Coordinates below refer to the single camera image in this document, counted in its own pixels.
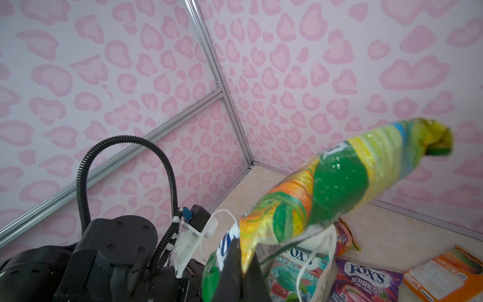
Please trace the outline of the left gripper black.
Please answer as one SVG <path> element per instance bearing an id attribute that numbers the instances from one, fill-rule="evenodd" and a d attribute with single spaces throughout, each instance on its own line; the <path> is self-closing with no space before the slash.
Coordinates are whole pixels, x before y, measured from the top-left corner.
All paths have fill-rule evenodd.
<path id="1" fill-rule="evenodd" d="M 183 272 L 176 273 L 176 302 L 203 302 L 202 276 L 205 265 L 196 259 L 191 259 Z"/>

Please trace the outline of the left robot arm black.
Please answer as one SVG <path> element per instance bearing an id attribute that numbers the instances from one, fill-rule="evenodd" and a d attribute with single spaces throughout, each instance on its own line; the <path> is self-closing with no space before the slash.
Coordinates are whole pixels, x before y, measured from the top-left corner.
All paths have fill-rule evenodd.
<path id="1" fill-rule="evenodd" d="M 190 260 L 181 277 L 172 266 L 148 271 L 158 243 L 140 216 L 93 220 L 80 241 L 48 245 L 1 265 L 1 301 L 201 301 L 204 265 Z"/>

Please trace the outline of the green yellow Fox's candy bag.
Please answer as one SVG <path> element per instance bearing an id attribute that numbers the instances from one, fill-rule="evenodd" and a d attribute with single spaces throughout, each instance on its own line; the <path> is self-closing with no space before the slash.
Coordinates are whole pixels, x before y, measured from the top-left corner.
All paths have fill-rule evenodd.
<path id="1" fill-rule="evenodd" d="M 453 146 L 450 127 L 411 118 L 374 128 L 314 156 L 236 222 L 243 275 L 258 246 L 271 246 L 276 253 L 319 235 L 409 176 L 425 156 L 447 157 Z"/>

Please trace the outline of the white paper gift bag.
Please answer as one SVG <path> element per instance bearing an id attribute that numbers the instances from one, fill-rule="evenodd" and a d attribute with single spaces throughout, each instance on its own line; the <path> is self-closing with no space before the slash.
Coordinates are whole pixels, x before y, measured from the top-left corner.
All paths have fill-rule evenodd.
<path id="1" fill-rule="evenodd" d="M 337 233 L 334 226 L 273 255 L 258 246 L 249 271 L 241 271 L 240 230 L 226 231 L 207 258 L 201 293 L 203 301 L 325 301 L 333 284 Z"/>

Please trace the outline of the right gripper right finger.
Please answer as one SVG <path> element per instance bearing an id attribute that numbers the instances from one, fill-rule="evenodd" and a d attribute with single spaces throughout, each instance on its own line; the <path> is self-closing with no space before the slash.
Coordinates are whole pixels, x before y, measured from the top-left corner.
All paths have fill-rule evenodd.
<path id="1" fill-rule="evenodd" d="M 271 302 L 269 292 L 256 255 L 254 255 L 248 271 L 243 278 L 243 301 Z"/>

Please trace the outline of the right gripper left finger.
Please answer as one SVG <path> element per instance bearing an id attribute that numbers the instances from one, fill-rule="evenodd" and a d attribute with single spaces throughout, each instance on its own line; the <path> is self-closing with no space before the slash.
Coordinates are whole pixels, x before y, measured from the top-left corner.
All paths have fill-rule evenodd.
<path id="1" fill-rule="evenodd" d="M 242 266 L 239 239 L 231 241 L 213 302 L 239 302 L 242 296 Z"/>

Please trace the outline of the teal mint blossom candy bag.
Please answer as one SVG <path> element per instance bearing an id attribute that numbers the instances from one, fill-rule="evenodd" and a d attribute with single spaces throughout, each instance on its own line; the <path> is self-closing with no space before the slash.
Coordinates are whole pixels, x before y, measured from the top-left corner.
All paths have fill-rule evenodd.
<path id="1" fill-rule="evenodd" d="M 311 301 L 319 279 L 329 263 L 329 257 L 316 254 L 303 271 L 299 285 L 298 274 L 308 260 L 310 252 L 291 248 L 278 255 L 272 263 L 265 284 L 272 301 Z"/>

